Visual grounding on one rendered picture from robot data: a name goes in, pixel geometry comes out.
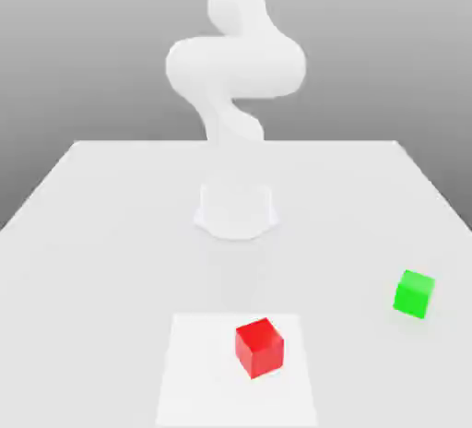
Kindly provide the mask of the small red cube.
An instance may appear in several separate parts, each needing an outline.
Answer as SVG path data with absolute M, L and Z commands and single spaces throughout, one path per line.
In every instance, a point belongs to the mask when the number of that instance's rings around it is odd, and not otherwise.
M 235 330 L 235 354 L 251 379 L 280 369 L 285 340 L 266 317 Z

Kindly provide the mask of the small green cube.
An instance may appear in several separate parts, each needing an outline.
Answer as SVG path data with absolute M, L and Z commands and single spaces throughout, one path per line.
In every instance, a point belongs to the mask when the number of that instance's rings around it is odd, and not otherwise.
M 434 287 L 434 278 L 406 269 L 397 284 L 393 308 L 403 314 L 424 319 Z

